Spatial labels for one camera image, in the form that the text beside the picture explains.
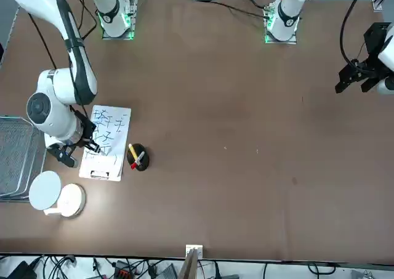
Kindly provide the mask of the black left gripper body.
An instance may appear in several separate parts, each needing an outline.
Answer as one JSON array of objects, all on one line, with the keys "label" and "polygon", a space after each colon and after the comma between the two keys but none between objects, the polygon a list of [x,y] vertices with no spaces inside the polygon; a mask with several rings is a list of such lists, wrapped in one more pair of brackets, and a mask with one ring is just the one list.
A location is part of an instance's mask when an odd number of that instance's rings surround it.
[{"label": "black left gripper body", "polygon": [[385,74],[385,66],[377,57],[367,57],[365,60],[350,59],[347,65],[351,65],[359,73],[359,81],[370,77],[378,77],[379,79]]}]

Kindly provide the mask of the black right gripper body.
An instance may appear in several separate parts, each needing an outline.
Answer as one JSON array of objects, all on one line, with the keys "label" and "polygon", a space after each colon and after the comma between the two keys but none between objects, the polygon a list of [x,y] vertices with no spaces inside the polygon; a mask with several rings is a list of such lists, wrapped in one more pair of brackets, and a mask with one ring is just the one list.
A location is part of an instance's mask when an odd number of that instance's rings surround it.
[{"label": "black right gripper body", "polygon": [[95,131],[96,125],[80,111],[75,111],[74,115],[80,120],[82,126],[82,136],[80,142],[88,143],[93,142],[93,133]]}]

